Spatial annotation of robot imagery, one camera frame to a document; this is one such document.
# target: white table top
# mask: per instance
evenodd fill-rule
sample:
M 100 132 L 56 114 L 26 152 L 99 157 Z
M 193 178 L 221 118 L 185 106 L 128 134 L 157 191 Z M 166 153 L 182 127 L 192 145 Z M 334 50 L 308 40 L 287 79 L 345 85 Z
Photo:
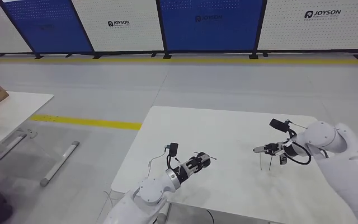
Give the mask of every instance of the white table top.
M 211 165 L 191 176 L 174 194 L 171 203 L 212 209 L 278 223 L 355 223 L 345 202 L 327 184 L 316 162 L 279 165 L 253 148 L 283 141 L 288 134 L 269 126 L 272 118 L 290 119 L 307 126 L 309 116 L 261 114 L 154 106 L 130 147 L 112 183 L 112 190 L 127 192 L 148 175 L 150 159 L 164 145 L 179 144 L 177 158 L 185 162 L 196 152 L 216 157 Z M 292 126 L 296 132 L 302 128 Z M 307 157 L 298 157 L 306 161 Z M 166 157 L 152 162 L 150 177 L 166 170 Z
M 8 92 L 9 96 L 0 102 L 0 142 L 16 129 L 54 95 Z

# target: black wire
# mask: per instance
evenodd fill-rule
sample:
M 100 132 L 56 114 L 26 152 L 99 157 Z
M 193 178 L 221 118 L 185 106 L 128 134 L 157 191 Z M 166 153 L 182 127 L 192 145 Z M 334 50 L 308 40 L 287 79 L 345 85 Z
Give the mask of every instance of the black wire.
M 170 155 L 167 156 L 167 166 L 168 166 L 168 169 L 171 169 L 172 170 L 172 167 L 170 165 L 170 162 L 172 160 L 172 157 Z
M 328 156 L 326 150 L 323 150 L 323 149 L 321 149 L 321 148 L 319 148 L 319 150 L 321 150 L 321 151 L 324 153 L 324 156 L 325 156 L 326 158 L 329 158 L 329 156 Z
M 207 212 L 209 213 L 209 215 L 211 216 L 211 219 L 213 220 L 213 224 L 215 224 L 213 215 L 209 212 L 209 210 L 206 210 L 206 211 L 207 211 Z
M 284 155 L 285 155 L 288 159 L 294 161 L 294 162 L 297 163 L 297 164 L 308 165 L 308 164 L 311 162 L 311 159 L 312 159 L 311 154 L 310 154 L 303 146 L 299 145 L 298 143 L 292 142 L 292 144 L 294 144 L 294 145 L 300 147 L 301 149 L 303 149 L 303 150 L 307 153 L 308 161 L 307 161 L 307 162 L 300 162 L 300 161 L 297 161 L 297 160 L 295 160 L 295 159 L 289 157 L 289 155 L 287 155 L 287 153 L 284 153 Z
M 272 158 L 273 158 L 273 156 L 271 156 L 270 167 L 268 168 L 269 171 L 271 170 Z

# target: yellow tape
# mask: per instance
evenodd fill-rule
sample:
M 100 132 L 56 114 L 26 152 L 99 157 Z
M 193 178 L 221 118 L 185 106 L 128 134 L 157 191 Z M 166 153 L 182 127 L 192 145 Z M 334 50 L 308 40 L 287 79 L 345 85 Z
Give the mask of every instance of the yellow tape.
M 51 116 L 51 115 L 33 115 L 30 119 L 39 122 L 55 122 L 55 123 L 64 123 L 64 124 L 77 124 L 77 125 L 87 125 L 87 126 L 96 126 L 96 127 L 104 127 L 104 128 L 130 129 L 130 130 L 139 130 L 140 127 L 142 126 L 141 123 L 116 122 L 110 120 L 95 120 L 95 119 L 83 119 L 83 118 L 69 118 L 65 116 Z
M 154 63 L 250 63 L 250 64 L 358 64 L 357 59 L 239 59 L 239 58 L 42 58 L 34 59 L 0 59 L 0 62 L 33 62 L 33 63 L 73 63 L 73 62 L 154 62 Z

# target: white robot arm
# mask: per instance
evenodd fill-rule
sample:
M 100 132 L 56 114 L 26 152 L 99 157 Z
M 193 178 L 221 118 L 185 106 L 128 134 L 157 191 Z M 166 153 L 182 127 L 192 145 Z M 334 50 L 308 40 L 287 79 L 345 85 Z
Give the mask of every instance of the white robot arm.
M 210 165 L 210 157 L 200 152 L 175 169 L 170 160 L 176 156 L 178 144 L 171 143 L 167 156 L 168 169 L 160 178 L 145 179 L 125 194 L 111 210 L 103 224 L 152 224 L 167 201 L 165 192 L 175 192 L 192 174 Z
M 289 132 L 290 139 L 257 147 L 254 152 L 280 156 L 282 165 L 287 163 L 287 158 L 306 165 L 313 156 L 329 185 L 358 219 L 358 142 L 354 132 L 344 124 L 333 127 L 325 122 L 315 122 L 304 132 L 296 134 L 290 129 L 290 123 L 289 120 L 283 123 L 273 119 L 270 126 Z M 328 157 L 326 151 L 335 155 Z M 297 155 L 308 156 L 309 159 L 299 162 L 293 159 Z

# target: small object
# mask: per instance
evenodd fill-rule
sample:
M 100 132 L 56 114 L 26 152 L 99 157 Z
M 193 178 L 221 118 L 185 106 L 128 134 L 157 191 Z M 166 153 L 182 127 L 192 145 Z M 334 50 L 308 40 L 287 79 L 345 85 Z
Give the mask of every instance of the small object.
M 0 86 L 0 102 L 7 98 L 9 94 Z
M 286 142 L 285 144 L 284 144 L 284 146 L 286 146 L 286 147 L 289 147 L 289 146 L 291 146 L 292 145 L 292 139 L 290 139 L 288 142 Z
M 169 146 L 169 156 L 176 157 L 178 152 L 178 144 L 177 143 L 170 143 Z

